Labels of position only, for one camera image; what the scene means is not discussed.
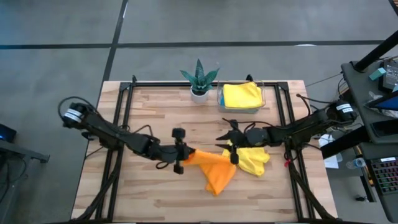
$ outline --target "computer monitor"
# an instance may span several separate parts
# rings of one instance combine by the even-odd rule
[[[398,91],[366,104],[370,108],[398,111]]]

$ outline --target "potted plant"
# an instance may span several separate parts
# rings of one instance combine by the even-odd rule
[[[190,75],[186,71],[180,71],[181,74],[192,84],[191,99],[196,103],[204,103],[207,100],[208,90],[213,87],[211,83],[217,77],[218,70],[211,71],[205,75],[200,60],[197,61],[195,76]]]

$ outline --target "cloth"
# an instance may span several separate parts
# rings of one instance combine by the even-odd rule
[[[198,149],[183,161],[183,165],[199,165],[208,181],[206,190],[214,196],[224,190],[236,172],[236,166],[229,162],[229,158]]]
[[[264,164],[268,162],[269,155],[264,152],[263,147],[238,148],[236,153],[239,155],[239,168],[258,177],[264,174]],[[223,156],[229,158],[230,154],[224,149]]]
[[[225,84],[224,103],[229,108],[258,108],[262,106],[262,91],[254,82],[239,85]]]

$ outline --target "white label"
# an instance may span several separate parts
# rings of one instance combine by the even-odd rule
[[[81,116],[81,113],[79,111],[75,111],[74,109],[70,109],[70,108],[67,110],[67,113],[74,114],[74,115],[76,115],[78,117]]]
[[[345,108],[343,109],[343,113],[353,112],[352,108]]]
[[[395,161],[395,160],[396,160],[395,157],[388,157],[388,158],[380,159],[381,162],[388,162],[388,161]]]
[[[73,114],[65,113],[63,116],[65,116],[65,117],[67,117],[67,118],[70,118],[70,119],[72,119],[72,120],[74,120],[74,121],[77,121],[77,122],[79,122],[79,123],[81,122],[81,119],[80,119],[79,117],[73,115]]]
[[[344,109],[344,108],[351,108],[351,105],[346,103],[346,104],[343,104],[343,105],[340,105],[340,106],[336,107],[337,110],[341,110],[341,109]]]

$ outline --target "keyboard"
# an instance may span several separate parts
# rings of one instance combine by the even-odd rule
[[[375,185],[383,195],[398,193],[398,157],[371,159]]]

